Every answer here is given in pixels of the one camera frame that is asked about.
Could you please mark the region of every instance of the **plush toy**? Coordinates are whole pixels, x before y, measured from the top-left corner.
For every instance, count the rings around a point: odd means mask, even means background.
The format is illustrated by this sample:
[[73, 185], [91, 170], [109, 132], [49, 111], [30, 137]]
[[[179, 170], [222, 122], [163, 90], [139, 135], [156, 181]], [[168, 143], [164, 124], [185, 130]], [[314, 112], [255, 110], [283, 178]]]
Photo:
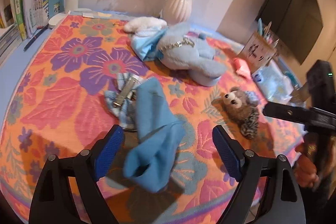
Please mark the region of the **plush toy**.
[[137, 17], [125, 24], [124, 31], [136, 33], [153, 27], [155, 29], [163, 29], [166, 26], [167, 22], [163, 19], [156, 17]]
[[226, 67], [213, 59], [216, 51], [206, 40], [184, 37], [189, 30], [190, 25], [186, 22], [170, 27], [156, 46], [157, 56], [171, 70], [188, 70], [195, 82], [213, 86]]
[[259, 100], [254, 92], [245, 92], [234, 87], [223, 97], [229, 117], [240, 126], [241, 134], [252, 139], [258, 132]]

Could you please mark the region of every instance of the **vase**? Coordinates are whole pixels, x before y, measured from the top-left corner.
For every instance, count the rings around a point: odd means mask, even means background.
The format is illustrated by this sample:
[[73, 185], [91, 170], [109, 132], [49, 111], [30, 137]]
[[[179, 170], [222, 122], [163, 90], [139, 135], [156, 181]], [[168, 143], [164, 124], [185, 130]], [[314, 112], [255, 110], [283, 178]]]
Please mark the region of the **vase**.
[[166, 0], [162, 17], [168, 25], [187, 21], [191, 15], [192, 0]]

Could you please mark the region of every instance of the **orange tablecloth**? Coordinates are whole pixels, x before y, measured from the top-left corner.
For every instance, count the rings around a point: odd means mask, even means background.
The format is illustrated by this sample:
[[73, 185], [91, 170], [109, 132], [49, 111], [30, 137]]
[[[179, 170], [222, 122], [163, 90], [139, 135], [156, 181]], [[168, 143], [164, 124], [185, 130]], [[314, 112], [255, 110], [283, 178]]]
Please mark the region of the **orange tablecloth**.
[[[142, 63], [123, 32], [124, 21], [67, 16], [44, 42], [14, 91], [1, 131], [1, 190], [24, 220], [48, 155], [76, 155], [102, 138], [118, 120], [106, 109], [103, 91], [118, 72], [156, 77], [174, 114], [185, 120], [171, 182], [165, 192], [150, 194], [122, 176], [123, 159], [134, 134], [126, 135], [109, 173], [99, 188], [120, 223], [215, 223], [236, 187], [226, 173], [211, 138], [218, 124], [245, 149], [261, 156], [282, 153], [293, 161], [301, 127], [290, 122], [259, 118], [259, 132], [247, 140], [222, 109], [220, 96], [233, 86], [255, 91], [259, 110], [266, 103], [256, 85], [237, 76], [231, 66], [236, 54], [230, 45], [208, 39], [217, 49], [216, 60], [226, 65], [219, 83], [211, 88], [193, 82], [185, 72], [170, 71], [159, 61]], [[73, 195], [87, 219], [74, 179]]]

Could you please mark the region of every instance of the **brown plush keychain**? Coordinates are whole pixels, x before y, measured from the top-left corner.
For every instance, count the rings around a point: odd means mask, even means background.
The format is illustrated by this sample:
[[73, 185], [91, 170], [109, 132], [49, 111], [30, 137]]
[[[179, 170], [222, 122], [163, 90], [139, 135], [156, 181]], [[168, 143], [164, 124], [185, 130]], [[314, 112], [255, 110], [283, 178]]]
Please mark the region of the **brown plush keychain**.
[[254, 92], [242, 91], [234, 87], [223, 97], [224, 107], [229, 117], [240, 127], [241, 134], [252, 139], [258, 132], [259, 100]]

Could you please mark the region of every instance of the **pen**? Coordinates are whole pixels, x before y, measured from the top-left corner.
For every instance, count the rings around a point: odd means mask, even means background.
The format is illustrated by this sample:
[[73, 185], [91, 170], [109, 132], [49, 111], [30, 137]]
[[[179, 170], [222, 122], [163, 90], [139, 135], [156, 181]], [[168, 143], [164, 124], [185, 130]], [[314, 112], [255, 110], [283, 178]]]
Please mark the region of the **pen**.
[[29, 49], [29, 47], [34, 43], [34, 41], [46, 30], [48, 29], [49, 24], [45, 25], [36, 35], [34, 35], [32, 37], [32, 39], [30, 39], [30, 41], [28, 42], [28, 44], [25, 46], [25, 48], [23, 49], [23, 51], [25, 52], [26, 50]]

